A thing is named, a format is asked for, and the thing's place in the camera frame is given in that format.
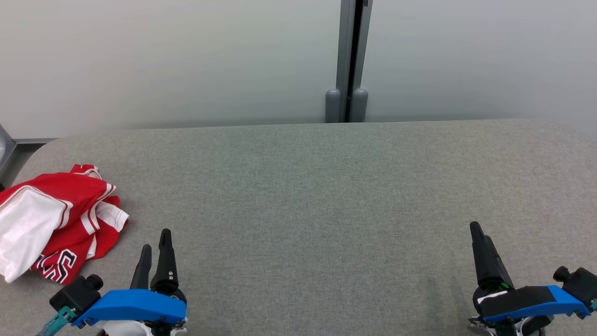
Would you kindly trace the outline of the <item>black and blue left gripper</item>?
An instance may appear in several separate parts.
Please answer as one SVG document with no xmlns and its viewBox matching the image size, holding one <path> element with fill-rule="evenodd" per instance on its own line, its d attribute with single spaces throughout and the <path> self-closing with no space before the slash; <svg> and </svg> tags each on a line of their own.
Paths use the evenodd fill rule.
<svg viewBox="0 0 597 336">
<path fill-rule="evenodd" d="M 172 232 L 158 242 L 156 273 L 149 289 L 152 247 L 143 245 L 130 289 L 109 291 L 75 319 L 73 327 L 97 327 L 101 336 L 181 336 L 187 332 L 187 302 L 179 289 Z"/>
</svg>

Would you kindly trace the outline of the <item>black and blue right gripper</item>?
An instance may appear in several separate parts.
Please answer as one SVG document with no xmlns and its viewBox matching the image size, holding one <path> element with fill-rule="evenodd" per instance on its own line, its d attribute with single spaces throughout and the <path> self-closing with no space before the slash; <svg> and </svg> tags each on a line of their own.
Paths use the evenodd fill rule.
<svg viewBox="0 0 597 336">
<path fill-rule="evenodd" d="M 555 315 L 591 315 L 591 305 L 557 285 L 514 289 L 492 238 L 476 221 L 470 223 L 470 232 L 478 285 L 500 287 L 473 300 L 478 315 L 469 318 L 470 330 L 480 336 L 545 336 Z"/>
</svg>

